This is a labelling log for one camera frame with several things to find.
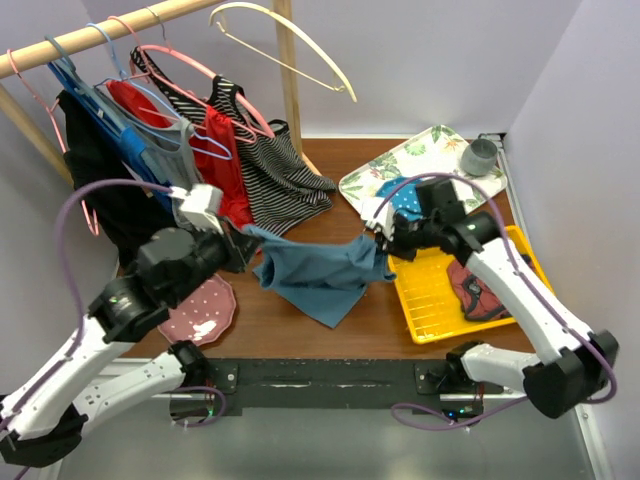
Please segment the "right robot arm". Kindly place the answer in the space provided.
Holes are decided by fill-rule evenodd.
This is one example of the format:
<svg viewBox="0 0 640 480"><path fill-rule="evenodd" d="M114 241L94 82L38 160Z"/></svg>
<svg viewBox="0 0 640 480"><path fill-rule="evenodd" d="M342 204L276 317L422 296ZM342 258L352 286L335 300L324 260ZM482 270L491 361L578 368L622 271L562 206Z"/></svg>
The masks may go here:
<svg viewBox="0 0 640 480"><path fill-rule="evenodd" d="M418 250L437 247L453 256L497 296L534 348L528 354L467 342L447 354L448 386L459 393L485 382L511 388L551 419L579 404L613 399L616 338L607 330L594 332L549 290L509 239L498 208L466 213L453 186L460 179L440 172L414 176L420 220L396 213L390 196L372 198L360 213L379 249L390 255L412 260Z"/></svg>

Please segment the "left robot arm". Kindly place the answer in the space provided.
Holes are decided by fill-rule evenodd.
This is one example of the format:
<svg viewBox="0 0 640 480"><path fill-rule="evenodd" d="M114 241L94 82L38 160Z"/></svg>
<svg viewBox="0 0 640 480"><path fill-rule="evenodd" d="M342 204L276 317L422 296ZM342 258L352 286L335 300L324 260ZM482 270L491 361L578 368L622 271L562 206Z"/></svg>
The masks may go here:
<svg viewBox="0 0 640 480"><path fill-rule="evenodd" d="M173 343L139 370L102 384L93 381L217 271L244 271L260 243L235 227L195 234L158 231L139 249L127 274L105 286L40 371L2 397L2 459L21 467L47 467L100 423L151 396L204 390L211 377L209 362L190 340Z"/></svg>

